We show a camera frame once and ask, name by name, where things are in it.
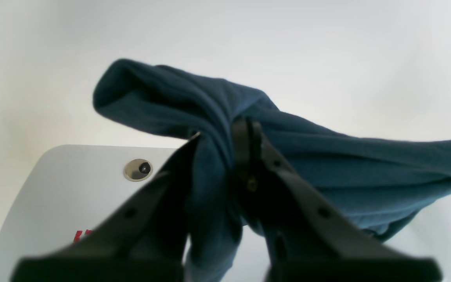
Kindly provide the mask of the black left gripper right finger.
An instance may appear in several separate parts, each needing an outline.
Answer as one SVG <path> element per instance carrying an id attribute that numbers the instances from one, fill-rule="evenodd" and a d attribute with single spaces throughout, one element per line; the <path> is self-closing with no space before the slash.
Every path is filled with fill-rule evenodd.
<path id="1" fill-rule="evenodd" d="M 248 225 L 264 235 L 267 282 L 440 282 L 431 258 L 397 252 L 349 223 L 303 180 L 263 134 L 260 123 L 231 126 L 237 183 Z"/>

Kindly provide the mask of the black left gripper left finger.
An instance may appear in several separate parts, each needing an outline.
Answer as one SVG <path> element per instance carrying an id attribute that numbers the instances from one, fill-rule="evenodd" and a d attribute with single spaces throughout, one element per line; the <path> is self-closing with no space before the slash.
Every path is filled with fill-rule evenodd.
<path id="1" fill-rule="evenodd" d="M 13 282 L 183 282 L 184 210 L 195 135 L 156 176 L 79 243 L 19 261 Z"/>

